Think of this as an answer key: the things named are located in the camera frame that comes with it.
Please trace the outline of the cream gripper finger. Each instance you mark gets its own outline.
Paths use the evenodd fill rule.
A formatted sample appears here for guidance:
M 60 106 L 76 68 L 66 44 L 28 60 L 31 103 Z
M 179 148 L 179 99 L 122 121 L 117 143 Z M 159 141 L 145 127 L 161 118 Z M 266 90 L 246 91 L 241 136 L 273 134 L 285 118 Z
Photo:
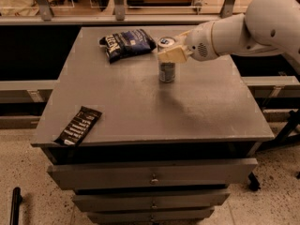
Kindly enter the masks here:
M 181 33 L 180 35 L 175 36 L 174 37 L 175 42 L 177 44 L 184 44 L 188 34 L 189 34 L 189 31 L 186 31 L 184 33 Z
M 185 63 L 192 55 L 192 51 L 184 45 L 177 45 L 166 48 L 157 54 L 157 58 L 162 63 Z

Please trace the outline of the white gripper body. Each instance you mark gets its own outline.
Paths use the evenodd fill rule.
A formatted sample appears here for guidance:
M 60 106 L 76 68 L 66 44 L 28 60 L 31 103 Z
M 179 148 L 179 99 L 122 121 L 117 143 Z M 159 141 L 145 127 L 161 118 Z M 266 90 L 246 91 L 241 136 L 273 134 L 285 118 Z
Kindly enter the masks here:
M 185 40 L 191 57 L 197 61 L 208 61 L 218 58 L 213 46 L 212 32 L 214 22 L 204 22 L 191 29 Z

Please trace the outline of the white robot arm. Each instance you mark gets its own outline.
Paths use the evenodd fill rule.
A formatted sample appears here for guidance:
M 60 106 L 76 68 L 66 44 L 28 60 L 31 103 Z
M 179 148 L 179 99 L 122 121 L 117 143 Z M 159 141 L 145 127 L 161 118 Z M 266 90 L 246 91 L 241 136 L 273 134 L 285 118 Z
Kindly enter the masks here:
M 214 60 L 222 55 L 300 59 L 300 4 L 296 0 L 253 0 L 243 14 L 204 22 L 177 36 L 157 54 L 161 62 Z

